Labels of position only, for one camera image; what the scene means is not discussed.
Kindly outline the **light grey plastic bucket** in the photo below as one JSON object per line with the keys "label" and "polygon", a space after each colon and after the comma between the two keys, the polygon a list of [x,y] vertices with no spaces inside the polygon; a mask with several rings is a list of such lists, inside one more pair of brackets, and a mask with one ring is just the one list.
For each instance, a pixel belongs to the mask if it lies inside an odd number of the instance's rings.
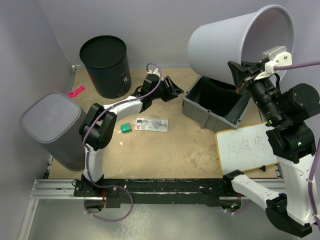
{"label": "light grey plastic bucket", "polygon": [[290,13],[280,5],[267,5],[258,11],[209,23],[197,28],[187,45],[191,69],[233,85],[228,62],[259,62],[263,52],[285,46],[295,48],[295,29]]}

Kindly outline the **black cylindrical bin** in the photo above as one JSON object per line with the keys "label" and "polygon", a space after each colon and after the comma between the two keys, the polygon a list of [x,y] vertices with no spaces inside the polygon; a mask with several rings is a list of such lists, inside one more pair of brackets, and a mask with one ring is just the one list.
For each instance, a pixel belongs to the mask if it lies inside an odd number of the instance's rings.
{"label": "black cylindrical bin", "polygon": [[241,97],[231,84],[205,76],[201,78],[199,104],[218,116],[226,116]]}

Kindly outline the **dark blue cylindrical bin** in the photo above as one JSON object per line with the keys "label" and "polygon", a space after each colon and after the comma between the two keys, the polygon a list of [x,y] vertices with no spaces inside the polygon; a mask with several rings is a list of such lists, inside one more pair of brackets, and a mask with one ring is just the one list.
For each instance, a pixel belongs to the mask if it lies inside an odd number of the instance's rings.
{"label": "dark blue cylindrical bin", "polygon": [[100,35],[87,40],[79,57],[97,91],[103,98],[117,99],[132,86],[127,46],[113,35]]}

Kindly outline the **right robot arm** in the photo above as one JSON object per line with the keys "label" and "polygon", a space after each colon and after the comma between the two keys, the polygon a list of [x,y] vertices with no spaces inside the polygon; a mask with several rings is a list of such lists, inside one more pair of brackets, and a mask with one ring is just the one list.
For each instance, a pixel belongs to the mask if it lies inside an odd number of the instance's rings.
{"label": "right robot arm", "polygon": [[257,63],[228,62],[236,92],[249,93],[262,113],[268,142],[282,170],[285,192],[277,193],[250,180],[240,170],[223,176],[222,190],[228,196],[242,194],[259,205],[278,230],[303,238],[320,223],[320,201],[315,171],[320,144],[305,121],[320,112],[317,90],[300,83],[281,92],[278,81],[259,75],[267,60]]}

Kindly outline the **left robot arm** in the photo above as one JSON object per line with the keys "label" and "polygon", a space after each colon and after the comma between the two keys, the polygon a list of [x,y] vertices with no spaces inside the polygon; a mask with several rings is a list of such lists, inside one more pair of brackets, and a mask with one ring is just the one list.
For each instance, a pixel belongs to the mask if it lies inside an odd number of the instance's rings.
{"label": "left robot arm", "polygon": [[103,151],[111,142],[118,121],[144,112],[154,100],[168,102],[183,93],[169,76],[150,71],[142,85],[126,99],[107,105],[92,104],[79,129],[85,165],[75,190],[85,196],[98,196],[103,191]]}

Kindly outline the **grey ribbed laundry basket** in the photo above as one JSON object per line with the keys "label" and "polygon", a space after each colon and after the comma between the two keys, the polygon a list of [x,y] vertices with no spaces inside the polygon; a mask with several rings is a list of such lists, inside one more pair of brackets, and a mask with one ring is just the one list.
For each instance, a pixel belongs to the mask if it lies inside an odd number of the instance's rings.
{"label": "grey ribbed laundry basket", "polygon": [[85,149],[79,134],[85,111],[60,92],[49,93],[21,116],[22,129],[70,171],[85,168]]}

